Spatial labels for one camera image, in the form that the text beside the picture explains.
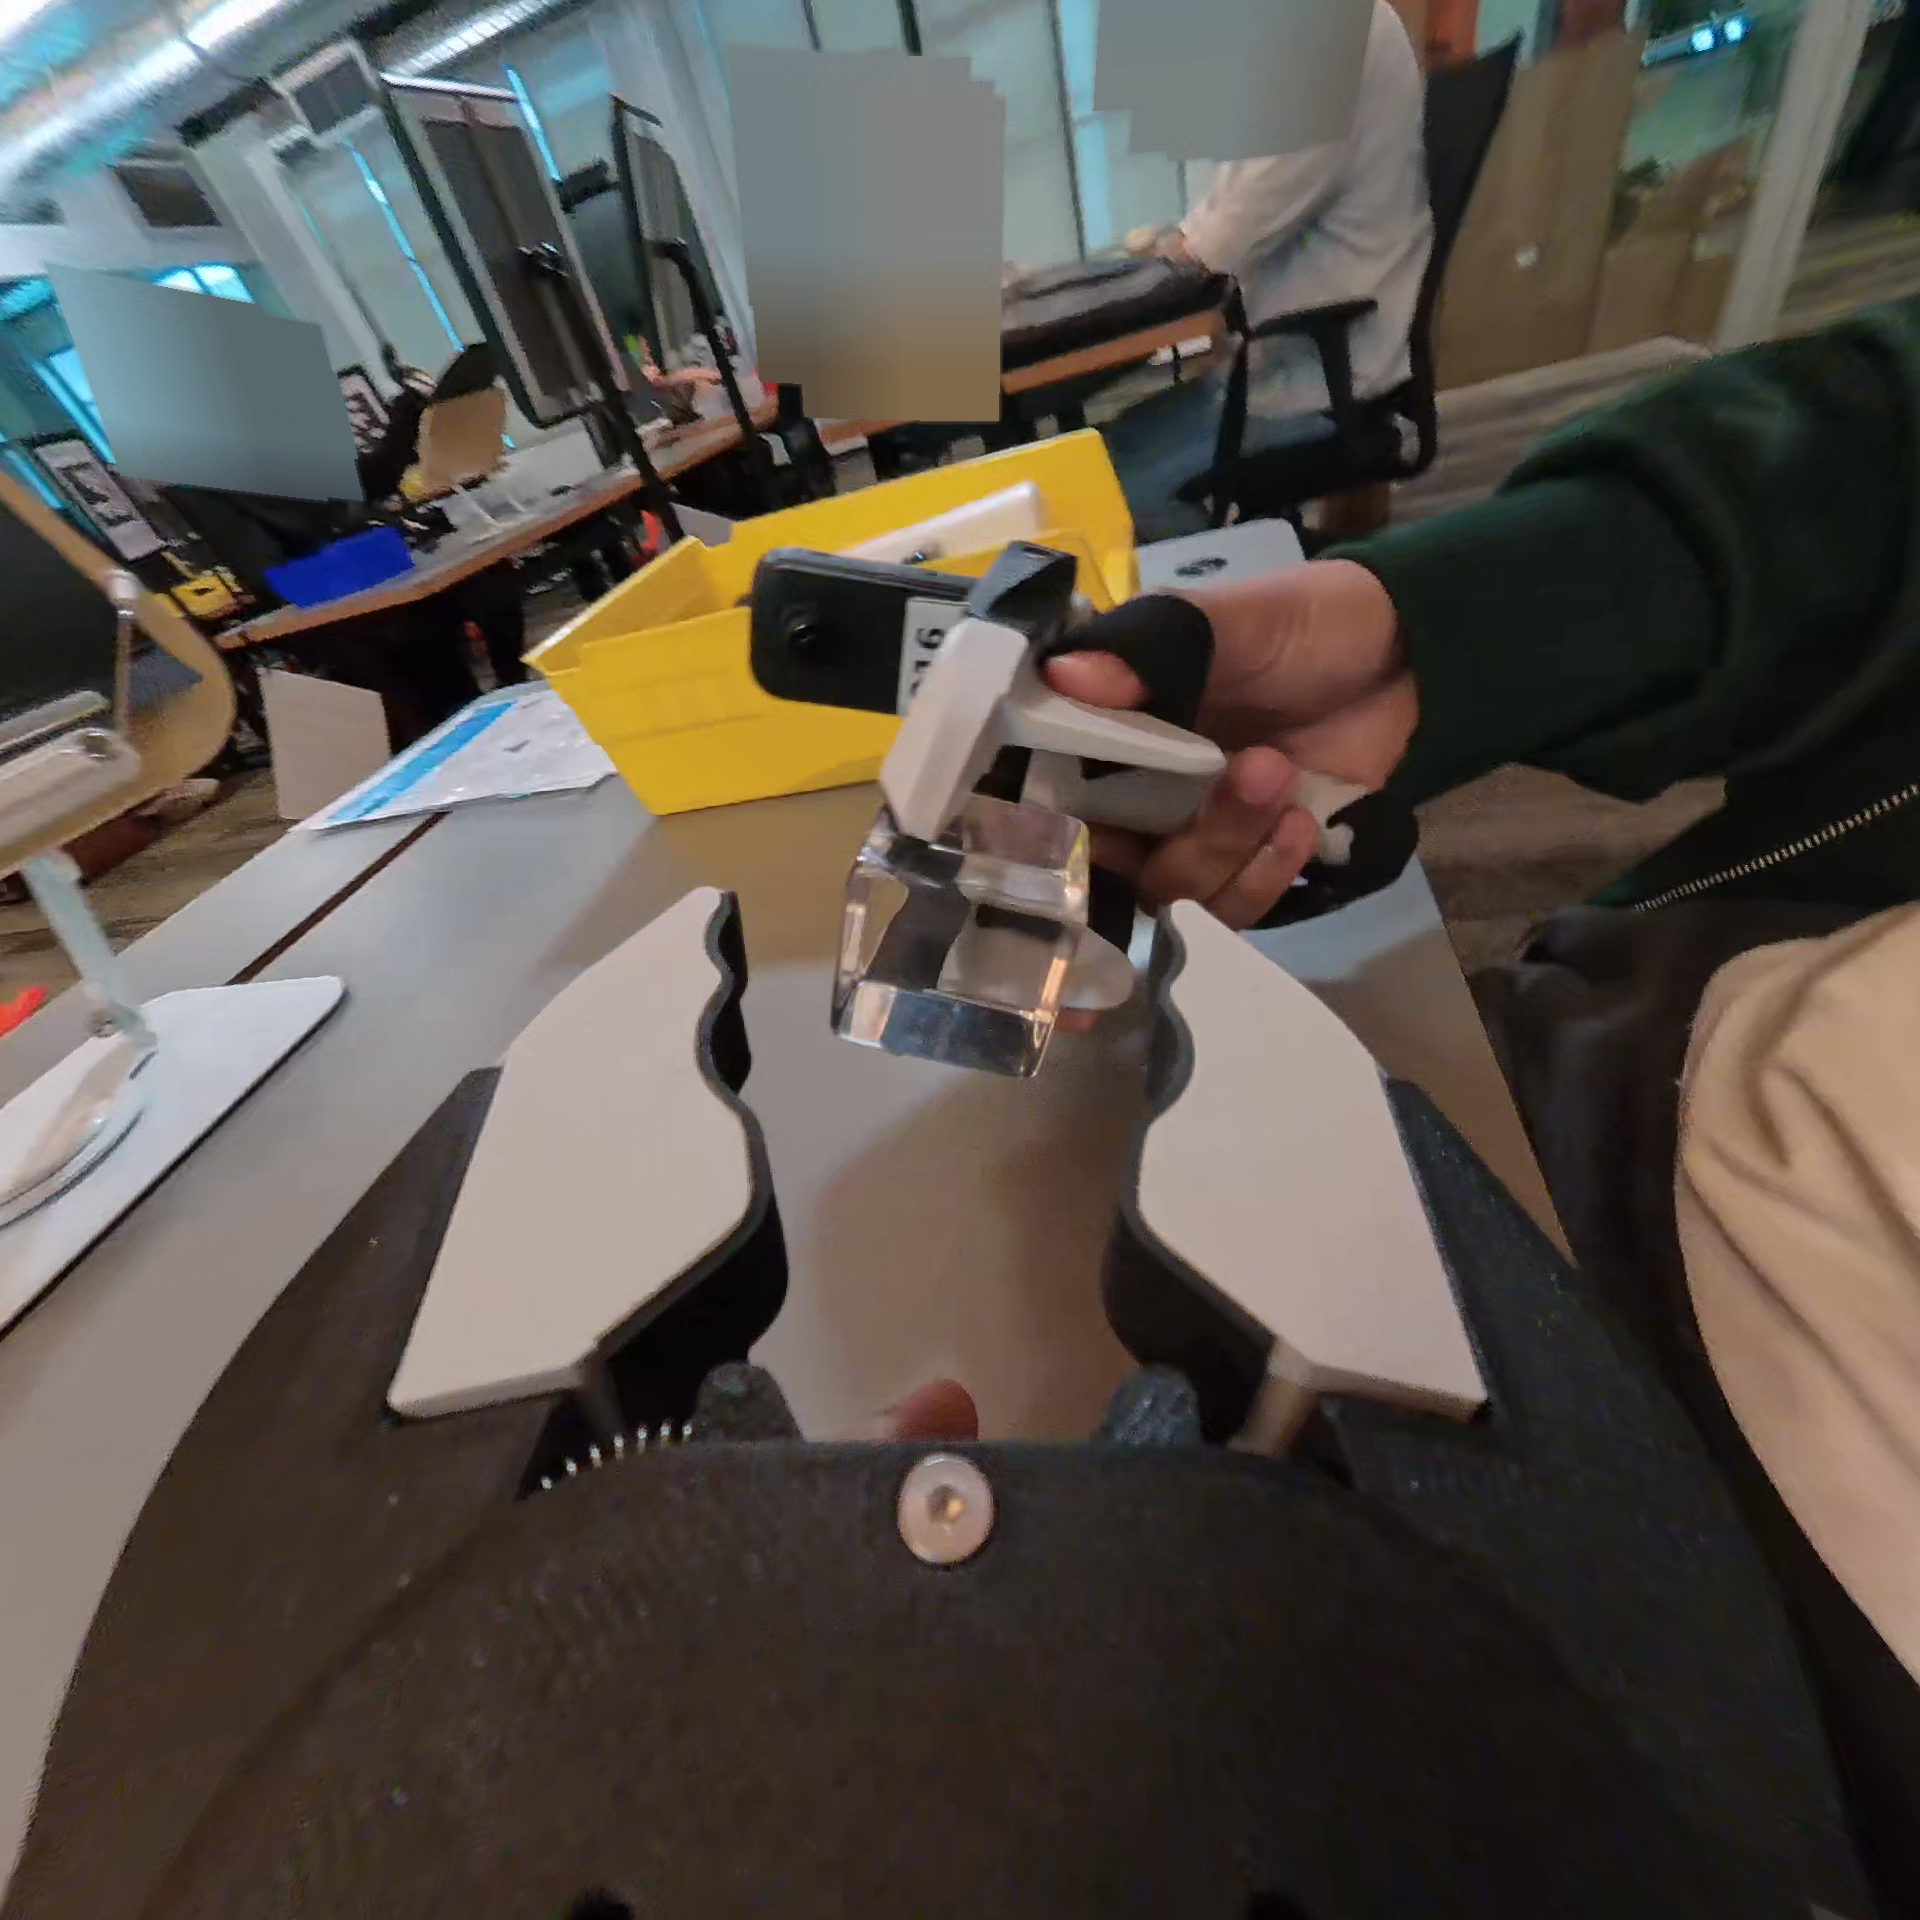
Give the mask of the black monitor with white stand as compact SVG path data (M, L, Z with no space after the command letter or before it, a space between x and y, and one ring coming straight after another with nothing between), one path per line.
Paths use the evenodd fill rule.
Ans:
M0 859L78 973L84 1038L0 1106L0 1327L64 1284L343 1002L336 977L136 996L69 847L199 775L215 647L16 484L0 487Z

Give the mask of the black bag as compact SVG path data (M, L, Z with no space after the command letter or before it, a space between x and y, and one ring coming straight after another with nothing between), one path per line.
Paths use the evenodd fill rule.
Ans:
M1012 276L1002 285L1002 370L1217 312L1231 291L1231 276L1165 252Z

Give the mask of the person's right forearm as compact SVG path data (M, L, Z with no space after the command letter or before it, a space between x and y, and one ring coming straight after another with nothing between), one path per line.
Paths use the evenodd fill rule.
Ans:
M1418 694L1390 792L1498 763L1645 801L1914 733L1920 316L1714 354L1496 493L1339 548Z

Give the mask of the laminated paper sheet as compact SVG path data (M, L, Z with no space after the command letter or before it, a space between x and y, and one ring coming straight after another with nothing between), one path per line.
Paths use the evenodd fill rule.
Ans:
M554 684L510 684L481 694L420 734L301 818L301 831L403 823L472 801L586 792L605 777L613 777L605 750L586 734Z

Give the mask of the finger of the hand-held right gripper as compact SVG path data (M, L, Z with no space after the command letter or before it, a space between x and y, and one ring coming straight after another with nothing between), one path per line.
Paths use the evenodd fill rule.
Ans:
M1140 900L1132 887L1087 887L1086 923L1056 989L1056 1016L1114 1016L1132 1002L1140 968L1132 959Z
M879 761L875 789L906 840L938 840L1002 750L1002 703L1031 664L1031 642L960 619L929 656Z

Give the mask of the dark grey trousers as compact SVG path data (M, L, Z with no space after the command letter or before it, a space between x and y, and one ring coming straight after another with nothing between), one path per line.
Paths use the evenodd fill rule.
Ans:
M1692 1318L1673 1235L1679 1085L1708 979L1755 949L1872 916L1787 900L1585 906L1542 923L1520 959L1482 968L1473 1007L1576 1265L1688 1411L1782 1586L1872 1897L1888 1914L1914 1914L1914 1681L1747 1452Z

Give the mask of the cardboard sheet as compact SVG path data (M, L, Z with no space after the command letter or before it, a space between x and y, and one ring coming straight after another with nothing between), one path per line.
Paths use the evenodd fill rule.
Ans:
M488 479L508 456L508 385L488 345L467 345L426 381L397 499L426 505Z

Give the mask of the clear glass cube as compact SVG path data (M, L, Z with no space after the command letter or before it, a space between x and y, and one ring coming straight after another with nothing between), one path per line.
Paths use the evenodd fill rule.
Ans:
M843 889L830 1032L938 1070L1028 1080L1087 933L1081 818L971 792L929 840L875 812Z

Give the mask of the grey desk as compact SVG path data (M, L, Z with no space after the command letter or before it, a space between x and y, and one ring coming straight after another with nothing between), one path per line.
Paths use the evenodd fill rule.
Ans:
M754 1364L809 1439L960 1380L989 1439L1075 1439L1126 1370L1102 1256L1140 1119L1126 1032L1031 1085L840 1043L830 951L866 787L657 823L621 783L426 829L290 831L123 951L140 996L339 977L343 1007L0 1348L0 1846L182 1426L441 1098L693 887L740 899L748 1106L790 1288Z

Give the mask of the black office monitor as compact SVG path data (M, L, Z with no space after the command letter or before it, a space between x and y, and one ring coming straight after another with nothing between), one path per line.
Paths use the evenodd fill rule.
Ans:
M374 82L516 411L531 427L589 418L605 466L631 466L645 511L683 537L675 505L641 441L612 326L516 93L391 74Z
M745 453L765 456L761 427L736 370L736 335L708 266L708 245L691 212L683 172L665 149L660 121L621 95L612 95L612 175L635 258L645 298L641 333L653 362L667 370L671 354L700 345Z

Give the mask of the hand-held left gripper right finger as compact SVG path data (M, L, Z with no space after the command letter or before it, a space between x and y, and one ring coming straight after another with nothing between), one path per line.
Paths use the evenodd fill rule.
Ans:
M1225 1452L1285 1454L1322 1400L1466 1426L1493 1395L1386 1075L1187 900L1156 926L1108 1327Z

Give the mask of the blue plastic bin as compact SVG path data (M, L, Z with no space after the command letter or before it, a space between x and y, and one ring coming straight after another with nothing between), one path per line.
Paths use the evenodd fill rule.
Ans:
M416 569L416 552L391 523L371 523L339 541L318 546L308 556L271 564L262 581L294 612L334 606L360 591L386 585Z

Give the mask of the silver air duct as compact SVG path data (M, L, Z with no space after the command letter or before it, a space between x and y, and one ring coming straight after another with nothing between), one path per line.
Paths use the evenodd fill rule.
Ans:
M222 124L336 40L360 40L397 74L436 74L500 36L571 13L571 0L53 0L5 6L0 201L123 152L166 152L182 124Z

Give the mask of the white garment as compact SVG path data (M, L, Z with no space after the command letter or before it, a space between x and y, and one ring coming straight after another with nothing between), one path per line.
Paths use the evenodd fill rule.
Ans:
M1673 1139L1692 1318L1747 1452L1920 1676L1920 910L1730 959Z

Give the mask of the person's right hand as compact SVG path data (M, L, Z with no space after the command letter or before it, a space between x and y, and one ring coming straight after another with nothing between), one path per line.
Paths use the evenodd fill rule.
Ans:
M1234 585L1187 585L1212 631L1192 733L1225 754L1208 801L1175 834L1094 831L1094 859L1148 910L1198 900L1260 926L1315 847L1298 801L1304 775L1378 789L1418 728L1418 684L1378 576L1308 561Z

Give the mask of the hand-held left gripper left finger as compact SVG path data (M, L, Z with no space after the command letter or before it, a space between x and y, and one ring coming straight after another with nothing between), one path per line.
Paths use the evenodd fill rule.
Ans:
M745 1106L740 899L696 887L576 973L500 1075L386 1389L426 1420L564 1400L594 1439L685 1420L787 1299Z

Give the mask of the yellow plastic bin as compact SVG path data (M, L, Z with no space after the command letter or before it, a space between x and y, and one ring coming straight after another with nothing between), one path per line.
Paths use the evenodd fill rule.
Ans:
M774 548L843 552L1031 484L1034 541L1075 556L1075 591L1108 612L1140 591L1136 519L1102 431L1081 427L977 461L814 499L675 541L528 651L641 805L683 814L874 783L897 734L886 717L765 694L748 663L752 569Z

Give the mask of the brown cardboard box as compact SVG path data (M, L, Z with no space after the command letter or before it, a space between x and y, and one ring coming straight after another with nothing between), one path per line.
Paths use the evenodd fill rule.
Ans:
M1440 276L1436 391L1587 354L1643 35L1524 64Z

